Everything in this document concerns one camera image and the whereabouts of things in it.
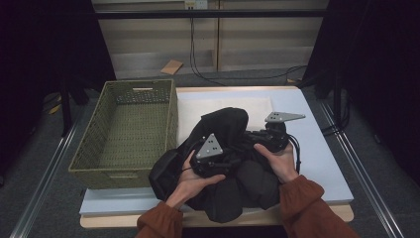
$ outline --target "person's right hand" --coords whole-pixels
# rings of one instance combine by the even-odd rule
[[[255,144],[254,148],[268,159],[272,170],[281,183],[287,183],[299,176],[294,167],[293,146],[290,143],[278,153],[272,153],[261,144]]]

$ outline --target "metal rail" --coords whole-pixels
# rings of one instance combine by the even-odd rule
[[[16,224],[14,230],[12,231],[12,234],[10,235],[10,238],[28,237],[29,232],[31,231],[31,228],[38,216],[38,213],[41,210],[44,200],[47,197],[50,187],[53,184],[53,179],[56,174],[56,171],[58,170],[62,158],[65,156],[66,151],[73,139],[74,133],[76,131],[78,122],[83,114],[83,111],[84,107],[76,112],[76,120],[74,121],[74,124],[71,127],[69,133],[67,134],[67,136],[62,137],[59,141],[58,146],[50,161],[50,164],[48,165],[43,177],[38,183],[38,186],[34,191],[30,202],[25,207],[24,212],[19,218],[18,223]]]
[[[321,107],[325,113],[325,116],[331,126],[334,127],[334,115],[330,106],[326,103],[321,103]],[[370,179],[368,172],[365,170],[363,163],[356,154],[355,149],[347,138],[346,134],[341,131],[336,133],[337,140],[342,146],[343,152],[346,154],[347,159],[349,160],[350,165],[352,166],[355,174],[364,189],[367,198],[370,201],[374,211],[377,214],[380,222],[385,228],[386,233],[391,238],[402,238],[401,229],[399,228],[394,215],[390,211],[389,207],[386,205],[382,196],[376,189],[376,186],[373,184],[373,181]]]

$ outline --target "wire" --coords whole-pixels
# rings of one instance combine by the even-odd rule
[[[283,84],[283,85],[286,85],[286,84],[287,84],[288,75],[289,75],[291,72],[293,72],[293,71],[291,71],[292,69],[294,69],[294,71],[297,71],[298,69],[301,69],[301,68],[306,67],[306,66],[307,66],[307,65],[298,65],[298,66],[293,66],[293,67],[288,68],[288,69],[287,69],[287,71],[286,71],[286,79],[285,79],[285,81],[284,81],[284,84]]]
[[[346,107],[345,107],[345,111],[343,114],[343,119],[341,121],[340,124],[333,124],[329,127],[326,127],[324,129],[321,129],[321,132],[323,133],[324,137],[327,136],[331,136],[334,135],[336,133],[342,132],[348,125],[349,125],[349,121],[350,121],[350,106],[351,106],[351,98],[349,96],[349,94],[346,97]]]
[[[190,18],[190,24],[191,24],[191,36],[190,36],[190,42],[191,42],[191,46],[190,46],[190,53],[189,53],[189,64],[191,66],[192,71],[194,72],[194,74],[206,81],[212,82],[212,83],[216,83],[222,86],[226,86],[226,84],[217,82],[217,81],[213,81],[213,80],[218,80],[218,79],[247,79],[247,80],[258,80],[258,79],[272,79],[272,78],[277,78],[277,77],[282,77],[285,76],[286,77],[294,72],[297,71],[303,67],[306,67],[306,65],[298,65],[298,66],[293,66],[290,67],[285,73],[281,73],[278,75],[273,75],[273,76],[258,76],[258,77],[223,77],[223,76],[218,76],[218,77],[206,77],[204,75],[201,74],[201,72],[198,70],[197,67],[197,62],[195,60],[195,42],[194,42],[194,35],[195,35],[195,28],[194,28],[194,19]]]
[[[301,164],[301,161],[300,161],[300,145],[299,145],[299,142],[297,141],[297,139],[294,136],[289,135],[289,134],[287,134],[287,136],[289,137],[289,141],[293,144],[294,149],[296,150],[296,171],[299,174],[300,173],[300,164]]]

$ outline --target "green wicker basket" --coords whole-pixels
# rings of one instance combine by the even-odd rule
[[[150,186],[176,147],[177,110],[172,79],[106,82],[68,171],[91,189]]]

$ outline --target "white paper sheet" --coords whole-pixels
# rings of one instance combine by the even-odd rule
[[[242,108],[249,116],[248,130],[264,128],[264,119],[272,112],[269,97],[241,97],[224,99],[178,99],[178,146],[191,134],[202,115],[225,107]]]

